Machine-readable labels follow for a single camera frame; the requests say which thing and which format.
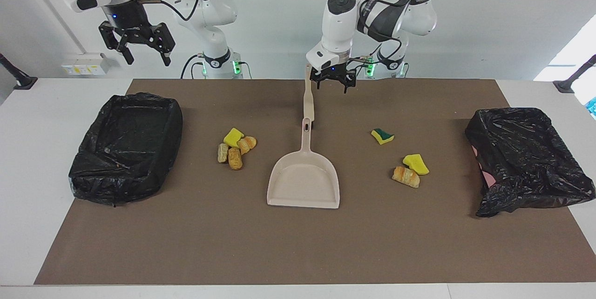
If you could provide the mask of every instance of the white table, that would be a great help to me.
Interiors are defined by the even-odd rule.
[[[583,284],[389,284],[260,286],[32,286],[73,201],[68,170],[83,134],[131,80],[40,79],[0,106],[0,299],[8,298],[594,298]],[[498,81],[513,107],[553,120],[587,176],[596,177],[596,121],[549,82]],[[596,251],[596,202],[570,207]]]

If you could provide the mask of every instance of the bin lined with trash bag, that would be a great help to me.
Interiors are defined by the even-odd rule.
[[[174,164],[182,127],[174,99],[114,95],[74,158],[68,174],[73,195],[115,206],[155,194]]]
[[[594,183],[540,109],[478,110],[466,137],[483,176],[479,217],[594,199]]]

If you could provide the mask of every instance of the dustpan handle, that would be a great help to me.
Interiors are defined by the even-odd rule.
[[[302,120],[302,146],[300,151],[311,151],[311,119]]]
[[[304,117],[311,119],[311,122],[315,121],[315,99],[312,96],[311,89],[311,70],[312,66],[306,64],[306,74],[304,76]]]

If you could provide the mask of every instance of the green indicator light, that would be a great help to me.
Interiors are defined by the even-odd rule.
[[[240,66],[238,65],[238,63],[236,61],[232,61],[232,63],[234,64],[234,73],[240,74],[240,72],[242,72],[242,70],[240,69]]]
[[[372,63],[372,61],[373,61],[372,58],[368,58],[367,60],[368,60],[369,63]],[[374,67],[375,67],[375,64],[369,64],[366,67],[366,76],[368,76],[369,78],[372,78],[373,77]]]

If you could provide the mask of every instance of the brown table cover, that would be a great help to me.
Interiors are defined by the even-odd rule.
[[[508,106],[495,81],[360,81],[346,95],[322,82],[312,148],[336,167],[338,210],[266,203],[275,162],[300,148],[304,81],[134,80],[140,91],[183,109],[162,190],[117,208],[75,200],[36,284],[596,281],[567,208],[473,216],[481,176],[464,128]],[[232,127],[258,139],[241,171],[216,160]],[[395,140],[378,145],[374,128]],[[411,153],[430,169],[419,189],[390,179]]]

